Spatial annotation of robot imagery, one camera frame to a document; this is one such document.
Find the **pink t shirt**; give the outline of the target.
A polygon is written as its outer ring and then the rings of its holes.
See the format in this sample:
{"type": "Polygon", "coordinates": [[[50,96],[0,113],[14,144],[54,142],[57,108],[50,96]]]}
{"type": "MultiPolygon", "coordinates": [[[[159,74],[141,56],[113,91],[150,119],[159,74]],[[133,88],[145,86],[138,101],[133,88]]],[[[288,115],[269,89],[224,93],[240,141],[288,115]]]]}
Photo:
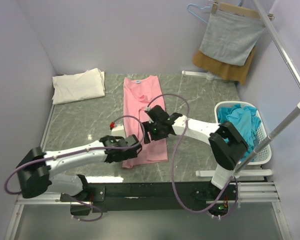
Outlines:
{"type": "MultiPolygon", "coordinates": [[[[151,100],[162,94],[159,78],[150,75],[141,80],[123,81],[123,115],[134,116],[141,122],[149,119],[145,113],[146,107],[151,100]]],[[[168,161],[167,143],[165,139],[142,144],[142,150],[136,158],[125,160],[122,167],[131,169],[137,165],[166,162],[168,161]]]]}

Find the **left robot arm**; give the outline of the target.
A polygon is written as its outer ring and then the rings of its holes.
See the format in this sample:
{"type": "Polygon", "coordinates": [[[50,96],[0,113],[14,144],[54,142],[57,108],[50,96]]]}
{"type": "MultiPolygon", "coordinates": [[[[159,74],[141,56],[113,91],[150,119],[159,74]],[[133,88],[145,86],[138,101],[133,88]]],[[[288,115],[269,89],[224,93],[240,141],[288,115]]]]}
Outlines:
{"type": "Polygon", "coordinates": [[[66,193],[78,201],[86,200],[90,188],[82,175],[67,176],[65,171],[94,163],[117,163],[136,158],[142,149],[133,134],[126,138],[106,135],[79,147],[44,152],[31,149],[17,165],[21,194],[25,199],[45,192],[66,193]]]}

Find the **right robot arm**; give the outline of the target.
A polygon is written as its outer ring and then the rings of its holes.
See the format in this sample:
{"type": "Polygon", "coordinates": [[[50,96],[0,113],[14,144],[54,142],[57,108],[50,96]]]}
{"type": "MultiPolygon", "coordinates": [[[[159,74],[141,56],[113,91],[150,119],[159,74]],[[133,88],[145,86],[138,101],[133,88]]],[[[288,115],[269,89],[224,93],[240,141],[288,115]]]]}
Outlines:
{"type": "Polygon", "coordinates": [[[144,140],[145,144],[174,135],[190,137],[211,147],[217,167],[211,179],[209,193],[216,200],[222,199],[227,194],[226,182],[248,150],[248,144],[235,126],[229,121],[204,122],[176,112],[169,115],[159,105],[147,106],[145,113],[149,117],[143,123],[145,131],[149,133],[144,140]]]}

